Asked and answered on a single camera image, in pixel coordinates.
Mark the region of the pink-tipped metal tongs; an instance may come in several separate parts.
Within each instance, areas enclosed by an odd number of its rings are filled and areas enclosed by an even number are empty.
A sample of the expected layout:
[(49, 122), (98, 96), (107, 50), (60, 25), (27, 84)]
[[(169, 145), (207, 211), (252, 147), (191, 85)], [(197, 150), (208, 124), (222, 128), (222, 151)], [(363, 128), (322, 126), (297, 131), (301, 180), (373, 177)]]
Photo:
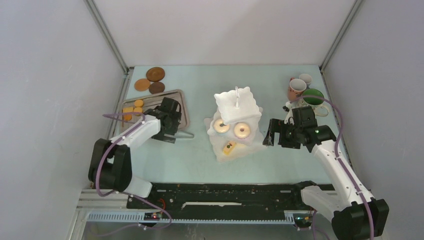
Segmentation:
[(174, 137), (176, 139), (193, 139), (195, 135), (185, 130), (178, 130)]

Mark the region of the yellow square cake piece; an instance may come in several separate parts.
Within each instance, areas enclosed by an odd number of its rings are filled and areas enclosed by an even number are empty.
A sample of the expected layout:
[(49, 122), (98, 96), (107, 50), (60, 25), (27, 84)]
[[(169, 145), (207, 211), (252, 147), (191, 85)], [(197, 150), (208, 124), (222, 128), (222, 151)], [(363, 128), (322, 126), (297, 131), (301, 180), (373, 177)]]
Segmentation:
[(132, 113), (134, 111), (134, 107), (133, 106), (128, 106), (128, 107), (124, 107), (122, 109), (123, 113)]

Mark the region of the white chocolate-hole donut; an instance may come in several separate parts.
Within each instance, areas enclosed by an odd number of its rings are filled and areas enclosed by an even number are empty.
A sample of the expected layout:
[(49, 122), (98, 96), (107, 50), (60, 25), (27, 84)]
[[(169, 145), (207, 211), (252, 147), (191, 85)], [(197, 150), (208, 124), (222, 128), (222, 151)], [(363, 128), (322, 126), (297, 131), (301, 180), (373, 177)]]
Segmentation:
[(212, 127), (214, 131), (219, 134), (226, 133), (230, 130), (230, 126), (224, 124), (224, 120), (222, 118), (215, 120)]

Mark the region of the metal serving tray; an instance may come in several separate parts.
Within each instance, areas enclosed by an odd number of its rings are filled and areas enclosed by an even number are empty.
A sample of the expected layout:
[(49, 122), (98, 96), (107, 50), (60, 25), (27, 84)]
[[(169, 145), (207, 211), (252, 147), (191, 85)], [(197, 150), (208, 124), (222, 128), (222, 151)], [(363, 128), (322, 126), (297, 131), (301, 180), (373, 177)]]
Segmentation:
[(171, 99), (174, 99), (174, 100), (176, 100), (180, 103), (180, 105), (181, 105), (181, 120), (180, 120), (180, 124), (178, 126), (178, 129), (179, 130), (187, 129), (190, 125), (190, 117), (189, 117), (188, 108), (187, 108), (186, 101), (185, 101), (184, 92), (180, 89), (175, 89), (175, 90), (165, 91), (165, 92), (161, 92), (161, 93), (157, 93), (157, 94), (151, 94), (151, 95), (147, 95), (147, 96), (127, 99), (127, 100), (123, 101), (123, 103), (121, 104), (120, 110), (122, 111), (123, 108), (125, 108), (125, 107), (134, 107), (135, 108), (134, 101), (141, 99), (141, 100), (144, 101), (144, 105), (143, 105), (142, 109), (143, 109), (143, 112), (145, 112), (146, 110), (154, 109), (156, 106), (160, 106), (163, 98), (171, 98)]

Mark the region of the darkest brown round coaster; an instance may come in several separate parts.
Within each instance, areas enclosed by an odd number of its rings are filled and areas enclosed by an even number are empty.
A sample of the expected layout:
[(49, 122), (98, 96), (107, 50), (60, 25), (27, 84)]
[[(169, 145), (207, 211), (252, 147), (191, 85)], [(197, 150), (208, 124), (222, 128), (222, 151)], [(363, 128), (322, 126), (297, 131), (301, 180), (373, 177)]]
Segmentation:
[(148, 90), (151, 94), (158, 94), (163, 93), (166, 89), (166, 86), (164, 83), (157, 81), (150, 84)]

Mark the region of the dark brown round coaster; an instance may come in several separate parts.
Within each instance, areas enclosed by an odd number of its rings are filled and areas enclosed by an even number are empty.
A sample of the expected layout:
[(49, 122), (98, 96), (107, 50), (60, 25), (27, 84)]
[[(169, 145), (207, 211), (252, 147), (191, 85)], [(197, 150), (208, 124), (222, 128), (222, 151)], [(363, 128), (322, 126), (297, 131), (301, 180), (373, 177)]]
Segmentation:
[(146, 78), (150, 82), (159, 82), (165, 77), (166, 73), (162, 67), (152, 67), (146, 72)]

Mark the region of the light brown round coaster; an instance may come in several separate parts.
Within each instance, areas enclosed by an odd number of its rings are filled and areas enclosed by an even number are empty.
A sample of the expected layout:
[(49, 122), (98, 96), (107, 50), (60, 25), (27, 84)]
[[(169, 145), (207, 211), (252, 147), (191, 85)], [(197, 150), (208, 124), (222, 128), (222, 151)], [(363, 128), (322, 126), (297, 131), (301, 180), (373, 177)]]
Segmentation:
[(134, 89), (138, 92), (144, 92), (150, 88), (151, 82), (147, 78), (140, 78), (134, 83)]

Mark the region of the white three-tier cake stand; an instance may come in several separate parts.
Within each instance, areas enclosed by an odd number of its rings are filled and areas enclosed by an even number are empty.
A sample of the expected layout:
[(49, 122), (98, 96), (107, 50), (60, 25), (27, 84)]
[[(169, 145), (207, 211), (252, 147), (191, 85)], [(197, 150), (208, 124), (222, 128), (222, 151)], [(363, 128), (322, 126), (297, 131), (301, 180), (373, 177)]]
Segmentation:
[(250, 87), (235, 87), (214, 94), (217, 105), (212, 118), (205, 118), (206, 133), (218, 162), (242, 158), (267, 147), (262, 144), (264, 135), (259, 129), (263, 109)]

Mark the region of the small white cup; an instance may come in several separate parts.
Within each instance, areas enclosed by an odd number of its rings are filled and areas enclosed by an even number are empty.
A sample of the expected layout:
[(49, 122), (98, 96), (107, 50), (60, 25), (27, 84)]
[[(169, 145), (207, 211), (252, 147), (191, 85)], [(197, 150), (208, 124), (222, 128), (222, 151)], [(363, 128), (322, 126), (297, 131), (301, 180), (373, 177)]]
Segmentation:
[(307, 88), (309, 88), (311, 83), (313, 82), (312, 76), (307, 73), (300, 74), (298, 78), (305, 82)]

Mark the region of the white frosted donut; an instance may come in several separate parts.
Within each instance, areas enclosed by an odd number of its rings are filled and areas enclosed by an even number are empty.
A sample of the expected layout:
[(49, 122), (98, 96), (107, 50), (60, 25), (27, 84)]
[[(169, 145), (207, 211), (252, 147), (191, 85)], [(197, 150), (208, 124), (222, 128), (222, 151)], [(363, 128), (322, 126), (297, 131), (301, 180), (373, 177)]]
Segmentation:
[(233, 132), (238, 139), (246, 139), (251, 134), (251, 128), (247, 123), (239, 122), (234, 126)]

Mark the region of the yellow cake with berries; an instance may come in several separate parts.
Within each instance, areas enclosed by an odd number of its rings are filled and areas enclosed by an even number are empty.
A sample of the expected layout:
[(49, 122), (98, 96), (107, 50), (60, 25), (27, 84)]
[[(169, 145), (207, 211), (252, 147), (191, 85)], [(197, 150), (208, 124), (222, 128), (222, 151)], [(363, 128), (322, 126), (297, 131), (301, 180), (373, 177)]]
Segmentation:
[(222, 150), (223, 154), (226, 156), (229, 156), (231, 152), (235, 149), (236, 145), (237, 145), (237, 142), (228, 141), (226, 145), (223, 147), (223, 150)]

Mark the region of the pink mug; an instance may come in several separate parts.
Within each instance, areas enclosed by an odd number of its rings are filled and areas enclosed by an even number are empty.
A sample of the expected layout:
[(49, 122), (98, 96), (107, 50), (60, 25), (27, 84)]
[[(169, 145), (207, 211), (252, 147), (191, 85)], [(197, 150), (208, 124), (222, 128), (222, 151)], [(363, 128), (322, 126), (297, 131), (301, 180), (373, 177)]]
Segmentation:
[(302, 93), (307, 89), (307, 84), (299, 78), (293, 78), (289, 81), (287, 90), (287, 97), (289, 101), (294, 101), (300, 97)]

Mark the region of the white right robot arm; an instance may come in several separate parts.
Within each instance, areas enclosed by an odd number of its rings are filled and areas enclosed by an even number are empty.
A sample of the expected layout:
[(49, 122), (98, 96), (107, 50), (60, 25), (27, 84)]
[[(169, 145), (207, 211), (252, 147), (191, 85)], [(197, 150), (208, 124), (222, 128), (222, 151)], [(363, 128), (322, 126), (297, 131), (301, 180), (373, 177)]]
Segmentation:
[(329, 177), (336, 196), (324, 192), (316, 183), (295, 184), (291, 204), (297, 209), (312, 207), (330, 221), (339, 240), (367, 240), (380, 237), (389, 215), (384, 199), (376, 199), (362, 184), (340, 151), (337, 137), (327, 125), (319, 125), (311, 107), (292, 108), (286, 119), (269, 121), (264, 146), (283, 148), (306, 147), (320, 162)]

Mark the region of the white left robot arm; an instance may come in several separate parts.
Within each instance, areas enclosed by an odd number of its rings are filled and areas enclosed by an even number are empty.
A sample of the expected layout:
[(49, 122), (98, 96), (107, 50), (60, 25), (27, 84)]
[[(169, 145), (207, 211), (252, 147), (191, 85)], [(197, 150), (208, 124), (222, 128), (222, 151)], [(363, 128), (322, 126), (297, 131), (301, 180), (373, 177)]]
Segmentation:
[(175, 143), (175, 134), (182, 119), (182, 105), (175, 99), (165, 97), (161, 104), (146, 111), (132, 111), (129, 115), (140, 118), (120, 135), (111, 139), (98, 139), (93, 147), (88, 179), (94, 183), (99, 196), (102, 189), (138, 196), (145, 208), (153, 208), (158, 194), (152, 191), (152, 183), (133, 175), (131, 150), (147, 140), (154, 139)]

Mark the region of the small orange round cookie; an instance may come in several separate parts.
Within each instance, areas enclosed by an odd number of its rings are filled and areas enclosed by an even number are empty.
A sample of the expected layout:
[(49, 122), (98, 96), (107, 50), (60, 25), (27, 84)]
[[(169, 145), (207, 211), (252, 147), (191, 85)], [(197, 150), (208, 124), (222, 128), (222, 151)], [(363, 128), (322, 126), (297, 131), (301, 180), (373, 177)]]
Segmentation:
[(144, 101), (142, 99), (137, 99), (133, 104), (135, 108), (142, 108), (144, 106)]

